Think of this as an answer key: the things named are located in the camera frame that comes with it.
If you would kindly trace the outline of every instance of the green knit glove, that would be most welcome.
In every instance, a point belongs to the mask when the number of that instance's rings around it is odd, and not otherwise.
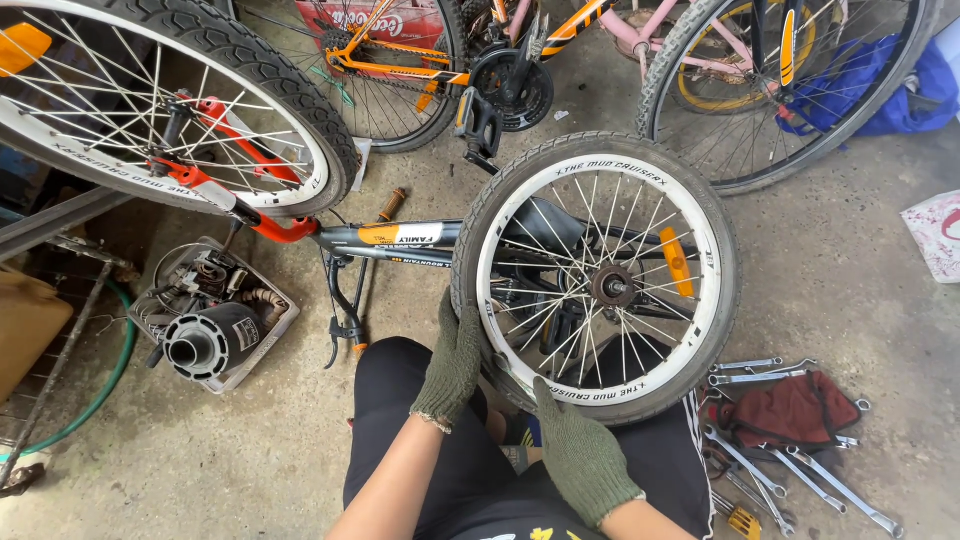
[[[448,288],[440,301],[440,337],[426,370],[426,381],[410,407],[410,414],[432,422],[444,433],[450,433],[480,375],[480,310],[464,306],[460,315],[458,321]]]
[[[646,493],[627,476],[627,458],[610,430],[584,418],[572,405],[561,411],[541,377],[534,380],[534,394],[543,464],[584,523],[600,528],[600,522],[621,504],[646,500]]]

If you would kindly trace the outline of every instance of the orange grip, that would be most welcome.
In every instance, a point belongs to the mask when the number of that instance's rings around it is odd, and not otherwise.
[[[383,207],[383,211],[380,212],[380,217],[383,218],[384,222],[392,221],[394,219],[396,209],[400,207],[400,203],[402,203],[403,199],[406,198],[407,192],[404,191],[402,187],[394,189],[394,194],[391,195],[390,201],[387,201],[387,206]]]

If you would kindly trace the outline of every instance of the blue bag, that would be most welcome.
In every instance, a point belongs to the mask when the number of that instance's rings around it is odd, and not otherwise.
[[[825,133],[863,96],[876,79],[897,45],[898,35],[862,43],[835,72],[834,65],[858,40],[840,46],[824,74],[795,84],[794,102],[787,109],[804,123],[791,126],[777,116],[777,124],[788,133],[805,136]],[[919,93],[901,85],[894,95],[854,135],[911,134],[938,130],[960,110],[960,88],[949,64],[931,40],[914,67],[920,81]]]

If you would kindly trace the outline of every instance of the bicycle wheel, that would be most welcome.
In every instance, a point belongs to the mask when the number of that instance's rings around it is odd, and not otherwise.
[[[648,418],[719,356],[739,304],[730,218],[707,182],[635,135],[530,150],[474,201],[453,256],[480,306],[485,374],[533,411],[533,380],[606,425]]]
[[[416,150],[437,138],[453,121],[463,86],[436,83],[370,69],[329,65],[326,49],[347,46],[367,22],[377,0],[240,0],[239,16],[302,69],[346,120],[353,136],[369,138],[373,150]],[[382,12],[369,38],[350,54],[354,61],[403,68],[466,69],[466,39],[455,0],[395,0]],[[424,56],[387,49],[384,44],[439,51]]]
[[[779,88],[782,0],[771,1],[763,19],[764,63],[777,66],[764,69],[763,76],[755,75],[752,67],[728,74],[684,64],[684,59],[742,62],[710,24],[713,19],[723,20],[752,46],[751,2],[694,3],[650,66],[639,102],[638,132],[691,161],[721,196],[779,182],[839,146],[886,102],[929,41],[942,0],[808,0],[804,5],[796,34],[796,93],[788,95]],[[768,29],[776,31],[770,35]],[[854,58],[861,45],[890,35],[896,36],[883,45],[890,49],[889,59],[872,82],[816,86],[817,78],[836,75],[838,66]],[[698,88],[694,107],[690,92],[684,92],[692,87]],[[821,105],[827,94],[852,95],[855,103],[831,109]],[[836,120],[821,129],[801,129],[803,118],[792,109],[795,95]]]
[[[4,0],[0,20],[0,139],[58,168],[219,211],[152,176],[147,160],[162,155],[277,217],[336,205],[356,175],[352,140],[317,88],[205,4]]]

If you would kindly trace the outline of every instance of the green hose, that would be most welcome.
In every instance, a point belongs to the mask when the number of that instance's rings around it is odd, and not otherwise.
[[[130,309],[130,297],[127,296],[127,293],[120,288],[119,285],[113,282],[113,280],[107,280],[107,286],[110,287],[118,297],[120,297],[120,302],[123,302],[125,309]],[[127,369],[127,364],[130,363],[130,357],[133,356],[133,344],[136,342],[136,325],[133,324],[133,321],[130,318],[127,319],[127,341],[123,344],[123,352],[120,353],[120,358],[117,360],[116,367],[113,368],[113,373],[110,374],[110,378],[107,381],[107,384],[104,385],[103,389],[100,390],[100,393],[97,394],[96,399],[93,400],[86,410],[78,416],[73,422],[67,424],[65,428],[60,431],[57,431],[50,437],[28,446],[23,449],[23,452],[20,456],[30,455],[37,453],[51,445],[59,443],[61,440],[65,439],[67,435],[74,432],[84,424],[87,420],[93,416],[93,413],[97,412],[97,409],[107,400],[110,396],[110,393],[113,392],[113,388],[116,387],[117,382],[120,381],[120,378],[123,377],[123,372]],[[7,461],[7,457],[10,454],[0,454],[0,463]]]

